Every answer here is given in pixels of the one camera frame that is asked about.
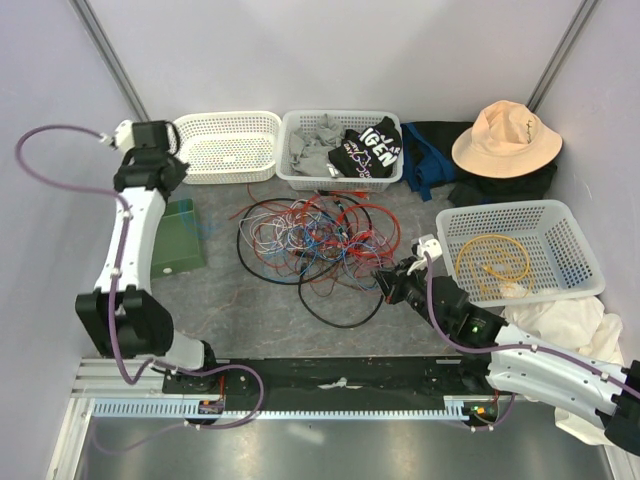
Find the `white plastic basket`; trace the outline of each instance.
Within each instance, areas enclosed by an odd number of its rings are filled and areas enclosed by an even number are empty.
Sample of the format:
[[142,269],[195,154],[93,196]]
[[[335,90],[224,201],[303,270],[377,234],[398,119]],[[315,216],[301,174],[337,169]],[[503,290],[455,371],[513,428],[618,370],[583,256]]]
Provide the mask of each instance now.
[[[591,247],[562,202],[536,200],[453,208],[440,212],[436,225],[447,271],[469,293],[469,300],[480,307],[586,297],[604,290],[604,277]],[[478,273],[478,269],[474,277],[466,262],[461,262],[460,275],[456,276],[455,263],[462,247],[484,234],[506,235],[526,248],[533,287],[525,296],[487,296],[479,281],[493,286],[500,281],[482,270]],[[517,255],[518,247],[508,245],[500,243],[508,253]]]
[[177,157],[190,165],[185,183],[262,182],[275,173],[282,121],[274,113],[197,113],[174,123],[182,140]]
[[324,114],[331,115],[339,120],[345,128],[351,128],[358,132],[380,123],[384,117],[389,117],[395,123],[398,133],[402,135],[400,120],[393,113],[357,110],[294,110],[288,112],[282,119],[282,127],[280,128],[275,151],[276,174],[278,177],[289,182],[289,185],[294,190],[343,190],[350,192],[382,192],[391,183],[400,180],[404,162],[402,153],[398,155],[398,159],[393,163],[393,171],[389,178],[329,178],[297,175],[291,166],[293,157],[289,153],[291,133],[298,128],[302,128],[305,133],[314,132],[318,120]]

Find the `green box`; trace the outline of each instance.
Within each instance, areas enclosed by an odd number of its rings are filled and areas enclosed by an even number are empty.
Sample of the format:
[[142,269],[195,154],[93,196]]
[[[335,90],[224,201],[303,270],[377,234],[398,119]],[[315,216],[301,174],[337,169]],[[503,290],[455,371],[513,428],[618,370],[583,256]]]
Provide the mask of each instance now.
[[156,233],[151,278],[188,272],[206,265],[198,225],[192,199],[167,204]]

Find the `hat brim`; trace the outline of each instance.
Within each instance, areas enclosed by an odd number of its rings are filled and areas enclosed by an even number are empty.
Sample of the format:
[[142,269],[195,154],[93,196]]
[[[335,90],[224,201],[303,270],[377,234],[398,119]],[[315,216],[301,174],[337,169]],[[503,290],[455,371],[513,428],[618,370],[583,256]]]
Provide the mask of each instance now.
[[490,178],[513,178],[535,172],[551,162],[562,148],[562,137],[545,125],[535,141],[519,152],[489,155],[471,144],[471,130],[460,135],[453,147],[453,161],[463,170]]

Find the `beige hat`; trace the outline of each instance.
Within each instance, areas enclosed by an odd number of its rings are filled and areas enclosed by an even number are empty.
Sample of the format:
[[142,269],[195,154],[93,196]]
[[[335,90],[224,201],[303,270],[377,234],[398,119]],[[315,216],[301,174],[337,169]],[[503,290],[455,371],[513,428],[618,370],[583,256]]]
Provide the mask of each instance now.
[[451,155],[468,172],[511,178],[544,167],[561,147],[562,137],[527,107],[503,100],[480,112],[473,127],[453,144]]

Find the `yellow cable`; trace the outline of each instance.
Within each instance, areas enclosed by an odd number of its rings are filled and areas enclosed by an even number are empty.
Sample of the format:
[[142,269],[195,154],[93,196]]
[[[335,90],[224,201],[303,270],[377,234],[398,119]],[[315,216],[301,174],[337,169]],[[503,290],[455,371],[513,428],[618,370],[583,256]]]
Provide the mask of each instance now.
[[[519,256],[516,256],[508,252],[507,250],[505,250],[500,246],[481,245],[482,240],[505,240],[509,243],[512,243],[518,248],[518,250],[522,252],[522,256],[524,257],[525,262],[522,262],[522,259],[519,258]],[[460,277],[460,264],[462,262],[463,256],[467,255],[466,266],[469,269],[471,276],[473,277],[474,283],[480,289],[483,296],[488,296],[488,295],[494,295],[498,297],[503,296],[499,290],[492,289],[491,287],[487,286],[478,277],[476,268],[474,268],[471,255],[469,255],[469,253],[471,253],[473,249],[476,248],[477,245],[479,244],[482,247],[484,247],[481,252],[481,255],[488,261],[488,264],[479,265],[476,263],[477,267],[481,268],[488,275],[491,275],[492,277],[495,277],[498,280],[502,280],[504,282],[509,282],[509,283],[517,283],[520,280],[523,280],[524,278],[529,276],[529,286],[524,296],[526,296],[533,289],[534,278],[533,278],[533,275],[530,275],[532,272],[531,272],[531,258],[529,257],[529,252],[527,251],[525,246],[518,240],[508,237],[506,235],[500,235],[500,234],[478,235],[477,237],[474,237],[471,240],[469,240],[467,243],[465,243],[460,249],[460,252],[458,253],[458,258],[456,259],[456,265],[455,265],[456,277],[458,278]],[[496,272],[492,268],[492,264],[503,265],[507,270],[506,275],[503,273]],[[515,266],[522,267],[520,268],[520,271],[522,273],[519,273],[519,272],[516,273],[514,271],[514,268],[512,267],[512,264],[516,264]]]

